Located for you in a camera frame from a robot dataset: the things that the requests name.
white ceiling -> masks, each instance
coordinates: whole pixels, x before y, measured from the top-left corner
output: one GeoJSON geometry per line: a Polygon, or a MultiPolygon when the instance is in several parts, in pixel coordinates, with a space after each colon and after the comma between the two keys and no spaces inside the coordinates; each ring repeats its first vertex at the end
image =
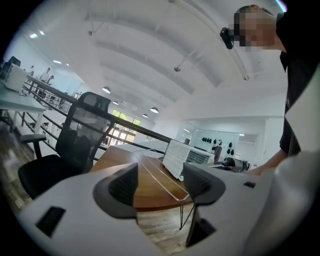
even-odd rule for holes
{"type": "MultiPolygon", "coordinates": [[[[228,51],[220,39],[220,29],[250,1],[173,2],[48,0],[25,27],[45,32],[34,44],[48,60],[69,63],[65,68],[92,91],[125,101],[123,109],[147,113],[150,121],[157,116],[151,107],[162,111],[190,94],[237,86],[246,75],[257,81],[270,79],[271,72],[272,79],[283,77],[279,52],[228,51]],[[175,72],[178,65],[181,71],[175,72]]],[[[274,0],[255,2],[281,11],[274,0]]]]}

black slot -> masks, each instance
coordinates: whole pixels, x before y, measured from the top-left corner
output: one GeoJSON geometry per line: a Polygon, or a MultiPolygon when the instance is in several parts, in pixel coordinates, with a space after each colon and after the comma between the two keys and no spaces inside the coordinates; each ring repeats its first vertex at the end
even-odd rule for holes
{"type": "Polygon", "coordinates": [[[190,230],[190,234],[186,240],[186,247],[191,247],[203,239],[207,238],[217,230],[207,220],[201,218],[199,221],[195,221],[190,230]]]}
{"type": "Polygon", "coordinates": [[[51,237],[65,212],[66,210],[63,208],[53,206],[50,207],[50,209],[47,210],[37,222],[36,227],[48,237],[51,237]]]}
{"type": "Polygon", "coordinates": [[[244,183],[243,185],[245,185],[245,186],[247,186],[247,187],[249,187],[249,188],[254,189],[254,188],[255,188],[255,186],[256,186],[256,183],[254,183],[254,182],[250,182],[250,181],[247,181],[247,182],[246,182],[246,183],[244,183]]]}

wooden desk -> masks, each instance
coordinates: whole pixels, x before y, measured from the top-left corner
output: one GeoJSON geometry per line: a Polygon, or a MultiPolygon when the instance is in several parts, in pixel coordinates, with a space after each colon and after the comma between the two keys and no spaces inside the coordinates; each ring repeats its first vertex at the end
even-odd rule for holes
{"type": "Polygon", "coordinates": [[[187,193],[180,187],[185,189],[183,182],[175,179],[170,172],[159,162],[158,159],[147,157],[144,155],[135,155],[133,152],[126,151],[119,147],[110,146],[100,157],[99,161],[92,167],[90,172],[99,171],[108,167],[138,163],[138,188],[134,194],[133,207],[138,212],[159,211],[171,209],[192,203],[190,197],[185,201],[179,202],[175,200],[163,187],[150,175],[152,175],[176,198],[183,199],[187,193]],[[170,177],[168,179],[155,166],[170,177]]]}

black mesh chair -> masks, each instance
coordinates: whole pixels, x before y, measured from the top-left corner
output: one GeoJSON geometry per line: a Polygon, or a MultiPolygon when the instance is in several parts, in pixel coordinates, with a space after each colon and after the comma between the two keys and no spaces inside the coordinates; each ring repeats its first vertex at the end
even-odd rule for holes
{"type": "Polygon", "coordinates": [[[59,156],[42,157],[39,142],[45,141],[45,136],[21,136],[22,143],[33,143],[37,157],[18,170],[21,183],[32,199],[66,178],[90,171],[100,144],[115,124],[108,114],[109,103],[105,97],[86,92],[72,104],[55,146],[59,156]]]}

white desk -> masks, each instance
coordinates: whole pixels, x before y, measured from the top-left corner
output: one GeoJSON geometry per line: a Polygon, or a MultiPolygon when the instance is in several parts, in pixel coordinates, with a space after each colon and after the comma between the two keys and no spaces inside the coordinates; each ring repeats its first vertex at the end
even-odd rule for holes
{"type": "Polygon", "coordinates": [[[21,96],[18,92],[7,89],[3,80],[0,81],[0,109],[15,111],[12,129],[16,126],[17,111],[38,114],[34,132],[40,132],[41,119],[46,109],[29,95],[21,96]]]}

